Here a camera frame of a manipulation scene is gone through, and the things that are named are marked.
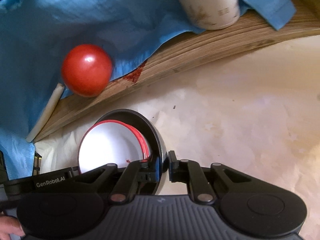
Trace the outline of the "person's left hand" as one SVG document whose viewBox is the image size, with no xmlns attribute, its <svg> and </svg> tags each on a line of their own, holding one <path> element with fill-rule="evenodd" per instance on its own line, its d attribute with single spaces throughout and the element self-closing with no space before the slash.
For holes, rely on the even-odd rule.
<svg viewBox="0 0 320 240">
<path fill-rule="evenodd" d="M 0 217 L 0 238 L 1 240 L 9 240 L 10 234 L 24 237 L 25 233 L 17 218 L 11 216 Z"/>
</svg>

